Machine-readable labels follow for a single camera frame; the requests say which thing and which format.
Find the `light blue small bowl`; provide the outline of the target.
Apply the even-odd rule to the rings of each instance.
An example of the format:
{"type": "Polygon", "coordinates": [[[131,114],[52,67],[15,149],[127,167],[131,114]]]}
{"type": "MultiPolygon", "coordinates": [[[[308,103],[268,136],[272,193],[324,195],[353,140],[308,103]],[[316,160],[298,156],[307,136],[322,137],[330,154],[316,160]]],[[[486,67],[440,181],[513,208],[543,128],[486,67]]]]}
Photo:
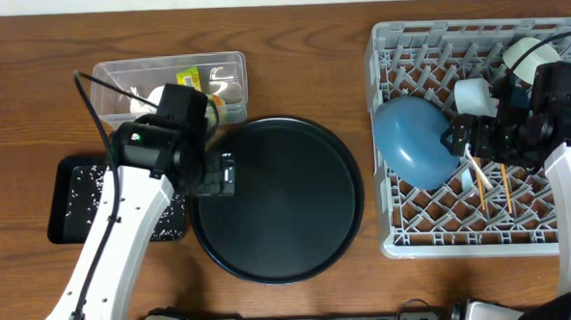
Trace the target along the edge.
{"type": "Polygon", "coordinates": [[[489,83],[484,78],[457,81],[453,94],[459,114],[489,118],[497,116],[500,102],[490,94],[489,83]]]}

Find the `teal green bowl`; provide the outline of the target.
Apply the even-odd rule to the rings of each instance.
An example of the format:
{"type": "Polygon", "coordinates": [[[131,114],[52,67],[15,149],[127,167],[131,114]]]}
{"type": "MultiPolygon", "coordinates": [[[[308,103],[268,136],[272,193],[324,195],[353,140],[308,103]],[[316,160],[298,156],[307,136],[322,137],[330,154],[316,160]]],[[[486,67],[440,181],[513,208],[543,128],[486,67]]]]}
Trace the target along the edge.
{"type": "MultiPolygon", "coordinates": [[[[503,53],[503,60],[508,68],[513,68],[514,64],[524,53],[540,42],[539,39],[522,38],[515,42],[503,53]]],[[[561,60],[559,54],[550,44],[544,44],[531,52],[528,57],[521,62],[513,71],[522,81],[532,85],[535,71],[538,66],[549,63],[556,63],[561,60]]]]}

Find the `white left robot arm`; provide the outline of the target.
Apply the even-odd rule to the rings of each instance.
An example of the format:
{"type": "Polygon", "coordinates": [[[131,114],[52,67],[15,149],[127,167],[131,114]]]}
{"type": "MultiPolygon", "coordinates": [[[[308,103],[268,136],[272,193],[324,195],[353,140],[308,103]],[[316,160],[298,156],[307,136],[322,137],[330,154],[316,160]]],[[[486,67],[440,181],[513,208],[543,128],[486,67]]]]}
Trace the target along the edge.
{"type": "MultiPolygon", "coordinates": [[[[174,193],[230,196],[230,155],[205,156],[205,116],[128,121],[108,140],[98,210],[67,288],[45,320],[126,320],[150,237],[174,193]]],[[[169,307],[145,320],[187,320],[169,307]]]]}

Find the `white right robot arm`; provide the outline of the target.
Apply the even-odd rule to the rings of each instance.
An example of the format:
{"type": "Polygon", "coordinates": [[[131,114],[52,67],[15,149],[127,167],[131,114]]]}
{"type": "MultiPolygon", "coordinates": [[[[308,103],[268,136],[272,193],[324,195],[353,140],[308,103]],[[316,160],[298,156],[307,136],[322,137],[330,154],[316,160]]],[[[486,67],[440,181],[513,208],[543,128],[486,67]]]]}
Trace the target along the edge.
{"type": "Polygon", "coordinates": [[[443,134],[442,143],[457,154],[542,168],[553,192],[558,231],[556,298],[525,312],[468,302],[453,320],[571,320],[571,109],[539,113],[511,125],[496,118],[459,115],[443,134]]]}

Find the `dark blue plate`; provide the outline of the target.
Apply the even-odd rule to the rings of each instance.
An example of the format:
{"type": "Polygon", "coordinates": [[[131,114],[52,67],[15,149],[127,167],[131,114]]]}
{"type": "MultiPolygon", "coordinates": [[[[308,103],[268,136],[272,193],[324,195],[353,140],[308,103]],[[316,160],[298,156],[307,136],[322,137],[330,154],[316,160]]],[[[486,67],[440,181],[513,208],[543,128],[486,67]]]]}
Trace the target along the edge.
{"type": "Polygon", "coordinates": [[[447,119],[429,101],[405,95],[384,102],[374,114],[373,138],[387,166],[411,186],[438,189],[459,158],[441,144],[447,119]]]}

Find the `yellow snack wrapper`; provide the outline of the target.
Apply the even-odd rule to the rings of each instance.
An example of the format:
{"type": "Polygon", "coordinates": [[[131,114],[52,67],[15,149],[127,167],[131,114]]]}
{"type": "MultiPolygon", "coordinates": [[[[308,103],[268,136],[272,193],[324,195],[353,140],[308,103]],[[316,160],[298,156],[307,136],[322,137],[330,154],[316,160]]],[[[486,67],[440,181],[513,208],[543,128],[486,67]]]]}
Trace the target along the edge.
{"type": "MultiPolygon", "coordinates": [[[[199,69],[196,66],[189,67],[185,69],[183,72],[180,72],[176,75],[177,83],[182,86],[192,87],[196,89],[198,92],[203,93],[203,84],[201,83],[199,69]]],[[[215,107],[218,110],[218,115],[220,121],[223,121],[228,114],[226,108],[226,102],[218,95],[214,93],[208,93],[207,97],[211,100],[215,107]]]]}

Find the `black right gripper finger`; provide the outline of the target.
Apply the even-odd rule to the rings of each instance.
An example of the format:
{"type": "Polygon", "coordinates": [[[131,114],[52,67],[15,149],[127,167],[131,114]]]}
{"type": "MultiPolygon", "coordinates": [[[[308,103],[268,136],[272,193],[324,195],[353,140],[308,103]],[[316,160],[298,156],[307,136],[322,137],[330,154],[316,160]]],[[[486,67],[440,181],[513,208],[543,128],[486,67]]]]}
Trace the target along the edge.
{"type": "Polygon", "coordinates": [[[461,135],[465,133],[470,134],[471,130],[471,123],[470,123],[470,116],[469,115],[457,115],[454,119],[449,123],[447,130],[441,135],[440,142],[445,147],[447,146],[447,137],[451,135],[451,133],[455,133],[456,135],[461,135]]]}
{"type": "Polygon", "coordinates": [[[469,133],[456,135],[451,133],[447,137],[447,146],[451,154],[456,156],[464,156],[468,150],[468,143],[470,141],[471,135],[469,133]]]}

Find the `round black serving tray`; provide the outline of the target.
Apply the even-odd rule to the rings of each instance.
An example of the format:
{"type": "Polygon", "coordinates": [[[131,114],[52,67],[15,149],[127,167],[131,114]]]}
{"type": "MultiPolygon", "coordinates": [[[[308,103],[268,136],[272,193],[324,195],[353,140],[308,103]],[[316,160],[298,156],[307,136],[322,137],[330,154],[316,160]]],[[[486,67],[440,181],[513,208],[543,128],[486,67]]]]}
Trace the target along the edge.
{"type": "Polygon", "coordinates": [[[337,262],[358,232],[365,191],[354,157],[324,126],[300,118],[251,120],[212,150],[234,159],[234,193],[192,200],[206,253],[228,273],[295,283],[337,262]]]}

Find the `white napkin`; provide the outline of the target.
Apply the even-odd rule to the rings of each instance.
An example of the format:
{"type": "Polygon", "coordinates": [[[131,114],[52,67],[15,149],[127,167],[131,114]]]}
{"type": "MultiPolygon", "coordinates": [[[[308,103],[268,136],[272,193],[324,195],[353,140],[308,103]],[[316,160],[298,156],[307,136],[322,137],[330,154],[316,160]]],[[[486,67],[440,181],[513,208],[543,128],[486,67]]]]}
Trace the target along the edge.
{"type": "Polygon", "coordinates": [[[147,101],[150,103],[149,107],[156,109],[157,106],[160,103],[160,100],[162,98],[162,94],[164,91],[165,87],[162,85],[160,87],[155,88],[147,97],[147,101]]]}
{"type": "MultiPolygon", "coordinates": [[[[139,95],[137,88],[131,87],[130,91],[133,95],[139,98],[143,98],[141,95],[139,95]]],[[[129,109],[130,112],[134,115],[152,114],[153,112],[156,113],[156,109],[144,103],[143,101],[134,98],[130,99],[129,109]]]]}

